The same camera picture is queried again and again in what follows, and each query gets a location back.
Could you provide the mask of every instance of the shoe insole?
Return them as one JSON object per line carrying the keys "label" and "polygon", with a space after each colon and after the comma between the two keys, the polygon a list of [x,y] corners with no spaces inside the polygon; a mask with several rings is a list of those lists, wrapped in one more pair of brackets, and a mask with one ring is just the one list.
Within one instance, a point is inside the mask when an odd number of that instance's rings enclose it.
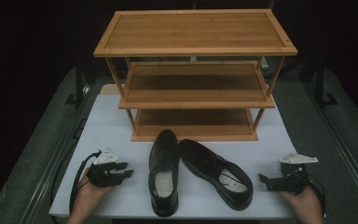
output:
{"label": "shoe insole", "polygon": [[220,183],[233,192],[244,192],[247,190],[237,177],[235,177],[230,171],[224,169],[219,176]]}
{"label": "shoe insole", "polygon": [[155,178],[155,192],[159,197],[168,197],[173,192],[172,170],[160,171]]}

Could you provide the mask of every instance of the wooden shelf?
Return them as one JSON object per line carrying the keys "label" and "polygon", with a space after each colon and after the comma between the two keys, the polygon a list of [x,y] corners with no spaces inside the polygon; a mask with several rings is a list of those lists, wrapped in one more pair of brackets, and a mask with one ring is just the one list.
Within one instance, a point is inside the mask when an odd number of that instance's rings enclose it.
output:
{"label": "wooden shelf", "polygon": [[154,141],[171,129],[178,140],[256,141],[249,109],[138,110],[132,141]]}
{"label": "wooden shelf", "polygon": [[119,108],[272,108],[256,62],[131,63]]}
{"label": "wooden shelf", "polygon": [[94,51],[104,58],[296,53],[270,9],[116,11]]}
{"label": "wooden shelf", "polygon": [[[179,140],[257,140],[265,108],[275,106],[272,91],[284,57],[296,54],[270,9],[116,11],[94,50],[112,73],[133,141],[154,141],[164,129]],[[132,60],[199,56],[224,59]],[[257,62],[227,56],[253,56]],[[260,71],[264,56],[281,57],[268,85]],[[124,88],[112,60],[116,57],[125,58],[129,67]],[[251,108],[259,109],[255,121]],[[138,110],[135,119],[132,109]]]}

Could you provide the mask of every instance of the white table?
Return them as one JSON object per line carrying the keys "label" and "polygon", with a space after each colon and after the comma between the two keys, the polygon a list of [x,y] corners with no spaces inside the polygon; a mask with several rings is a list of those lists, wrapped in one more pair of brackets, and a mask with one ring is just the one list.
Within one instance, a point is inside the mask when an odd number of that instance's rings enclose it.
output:
{"label": "white table", "polygon": [[[147,186],[148,158],[152,142],[132,142],[132,128],[125,110],[117,108],[119,95],[100,94],[89,114],[74,155],[68,165],[60,188],[49,213],[69,216],[69,198],[80,163],[89,154],[110,147],[118,161],[129,163],[134,169],[131,178],[123,181],[107,195],[94,216],[114,218],[159,218],[153,212]],[[278,108],[266,109],[258,127],[258,141],[202,142],[203,145],[228,161],[238,164],[252,179],[254,198],[243,211],[229,208],[214,187],[192,175],[185,165],[179,164],[179,207],[168,218],[208,219],[280,219],[295,215],[289,205],[276,193],[267,191],[258,174],[279,177],[278,159],[296,152],[285,130]],[[94,161],[91,159],[86,167]]]}

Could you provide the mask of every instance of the human hand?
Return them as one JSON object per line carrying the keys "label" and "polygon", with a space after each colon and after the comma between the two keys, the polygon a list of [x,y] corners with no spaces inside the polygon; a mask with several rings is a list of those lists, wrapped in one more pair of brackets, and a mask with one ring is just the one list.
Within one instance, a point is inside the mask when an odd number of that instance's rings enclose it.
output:
{"label": "human hand", "polygon": [[321,202],[316,196],[315,191],[306,186],[301,193],[294,195],[287,191],[278,191],[278,193],[289,202],[297,218],[304,224],[323,224],[324,216],[322,214]]}
{"label": "human hand", "polygon": [[72,213],[67,220],[67,224],[84,223],[86,219],[95,211],[103,197],[111,192],[114,187],[99,188],[90,183],[86,169],[83,177],[77,184],[77,195],[75,198]]}

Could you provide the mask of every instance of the shoe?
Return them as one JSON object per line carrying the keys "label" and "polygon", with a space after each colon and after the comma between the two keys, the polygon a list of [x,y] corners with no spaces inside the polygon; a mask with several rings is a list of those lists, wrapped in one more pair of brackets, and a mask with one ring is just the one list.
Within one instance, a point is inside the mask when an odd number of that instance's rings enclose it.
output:
{"label": "shoe", "polygon": [[162,131],[150,152],[148,181],[152,207],[159,217],[169,217],[178,208],[179,160],[176,135],[171,130]]}
{"label": "shoe", "polygon": [[230,208],[241,211],[249,206],[253,198],[253,184],[238,165],[193,140],[182,140],[179,149],[182,161],[190,172],[210,182]]}

